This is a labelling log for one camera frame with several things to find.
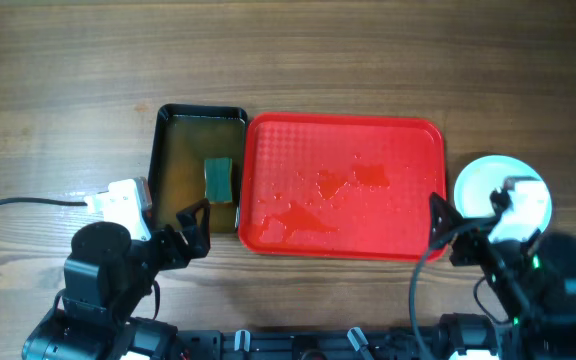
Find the white plate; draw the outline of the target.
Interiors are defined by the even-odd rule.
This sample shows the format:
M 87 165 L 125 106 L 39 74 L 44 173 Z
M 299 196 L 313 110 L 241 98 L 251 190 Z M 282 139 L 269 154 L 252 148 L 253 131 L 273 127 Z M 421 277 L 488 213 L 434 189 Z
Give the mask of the white plate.
M 453 191 L 455 208 L 465 218 L 493 216 L 495 210 L 491 194 L 500 191 L 504 179 L 509 176 L 530 176 L 543 180 L 532 167 L 516 158 L 484 156 L 468 164 L 458 175 Z M 552 211 L 551 200 L 548 210 L 550 220 Z M 550 220 L 543 222 L 539 232 L 547 229 Z

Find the green yellow sponge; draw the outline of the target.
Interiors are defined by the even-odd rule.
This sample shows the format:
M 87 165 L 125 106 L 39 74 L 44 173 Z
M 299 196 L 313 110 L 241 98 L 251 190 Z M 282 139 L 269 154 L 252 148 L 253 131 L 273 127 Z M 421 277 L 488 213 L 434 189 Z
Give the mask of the green yellow sponge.
M 231 158 L 209 158 L 204 161 L 205 197 L 211 203 L 232 202 L 231 175 Z

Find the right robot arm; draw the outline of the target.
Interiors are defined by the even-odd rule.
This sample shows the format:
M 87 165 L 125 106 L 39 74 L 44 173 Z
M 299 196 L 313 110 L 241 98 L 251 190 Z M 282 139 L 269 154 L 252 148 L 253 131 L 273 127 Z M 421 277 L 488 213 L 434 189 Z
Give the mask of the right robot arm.
M 494 192 L 493 215 L 464 218 L 438 194 L 430 197 L 429 250 L 452 247 L 455 266 L 478 266 L 507 318 L 445 315 L 425 359 L 468 356 L 485 350 L 499 359 L 576 359 L 576 236 L 535 230 L 525 242 L 493 242 L 490 235 L 512 205 L 508 192 Z

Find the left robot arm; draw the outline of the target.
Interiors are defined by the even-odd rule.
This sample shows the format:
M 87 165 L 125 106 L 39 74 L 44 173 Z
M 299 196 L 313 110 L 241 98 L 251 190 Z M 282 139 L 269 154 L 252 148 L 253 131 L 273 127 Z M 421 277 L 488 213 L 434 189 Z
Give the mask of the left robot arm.
M 182 269 L 210 251 L 211 205 L 203 199 L 181 210 L 171 226 L 148 240 L 135 240 L 113 222 L 81 228 L 64 264 L 65 287 L 27 338 L 24 359 L 182 359 L 178 330 L 133 312 L 146 296 L 160 294 L 156 276 Z

